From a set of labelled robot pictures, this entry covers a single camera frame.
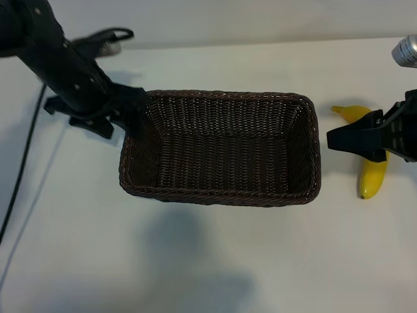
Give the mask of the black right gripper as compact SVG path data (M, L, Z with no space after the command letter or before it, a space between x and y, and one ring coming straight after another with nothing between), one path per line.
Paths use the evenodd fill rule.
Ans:
M380 142L361 137L364 132L381 127ZM396 102L386 113L375 110L358 121L330 130L326 134L328 148L352 153L372 162L384 162L388 152L406 162L416 162L416 90L407 91L405 99Z

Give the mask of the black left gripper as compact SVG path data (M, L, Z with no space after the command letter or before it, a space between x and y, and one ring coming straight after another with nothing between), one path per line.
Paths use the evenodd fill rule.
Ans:
M59 96L47 99L44 109L50 114L62 113L69 116L73 127L88 130L104 139L112 137L113 125L121 127L129 136L139 134L139 112L147 107L147 92L142 87L128 87L114 84L113 94L98 110L92 113L78 113Z

